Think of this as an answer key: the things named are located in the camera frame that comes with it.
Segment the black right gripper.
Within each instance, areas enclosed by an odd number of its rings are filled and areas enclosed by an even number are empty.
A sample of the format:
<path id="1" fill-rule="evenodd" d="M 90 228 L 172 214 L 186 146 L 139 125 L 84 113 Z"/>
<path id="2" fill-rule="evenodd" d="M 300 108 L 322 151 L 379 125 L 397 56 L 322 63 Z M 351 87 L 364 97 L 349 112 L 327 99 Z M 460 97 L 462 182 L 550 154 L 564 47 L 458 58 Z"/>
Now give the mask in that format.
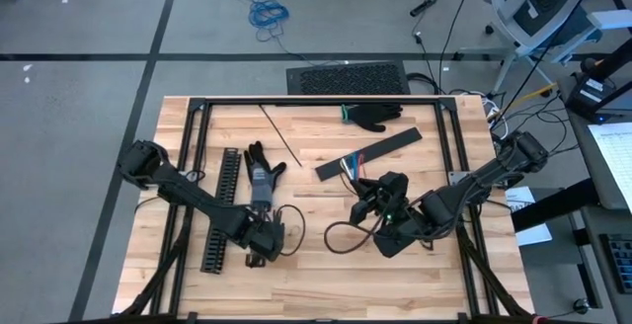
<path id="1" fill-rule="evenodd" d="M 359 197 L 374 193 L 373 211 L 382 217 L 383 223 L 391 223 L 402 217 L 402 210 L 408 204 L 409 178 L 403 173 L 387 172 L 378 180 L 359 178 L 355 181 L 355 192 Z M 350 223 L 365 221 L 370 204 L 360 200 L 351 208 Z"/>

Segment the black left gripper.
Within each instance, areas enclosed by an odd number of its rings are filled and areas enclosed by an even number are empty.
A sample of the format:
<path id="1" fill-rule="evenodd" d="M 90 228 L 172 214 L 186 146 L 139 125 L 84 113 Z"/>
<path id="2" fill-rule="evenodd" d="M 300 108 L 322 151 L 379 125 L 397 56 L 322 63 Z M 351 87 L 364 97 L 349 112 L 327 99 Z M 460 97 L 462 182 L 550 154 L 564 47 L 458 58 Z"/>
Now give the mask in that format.
<path id="1" fill-rule="evenodd" d="M 281 212 L 271 212 L 270 216 L 249 211 L 236 240 L 241 248 L 254 251 L 246 256 L 245 265 L 251 269 L 263 268 L 267 260 L 275 261 L 284 246 L 284 233 Z"/>

